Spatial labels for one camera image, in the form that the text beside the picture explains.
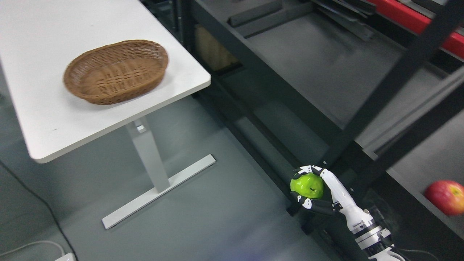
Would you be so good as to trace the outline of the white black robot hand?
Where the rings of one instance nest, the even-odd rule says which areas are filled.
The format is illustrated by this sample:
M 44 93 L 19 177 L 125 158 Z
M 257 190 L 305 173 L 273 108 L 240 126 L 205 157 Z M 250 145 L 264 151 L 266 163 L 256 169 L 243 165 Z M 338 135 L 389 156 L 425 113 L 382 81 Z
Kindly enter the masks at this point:
M 333 202 L 329 203 L 321 199 L 306 197 L 300 192 L 291 189 L 292 195 L 295 196 L 296 201 L 303 208 L 325 215 L 335 215 L 336 212 L 342 213 L 346 217 L 348 229 L 353 234 L 368 229 L 370 226 L 373 226 L 373 228 L 378 227 L 373 217 L 357 206 L 347 189 L 331 171 L 323 167 L 308 165 L 295 169 L 294 172 L 293 181 L 310 174 L 320 177 L 323 183 L 328 185 L 332 195 Z

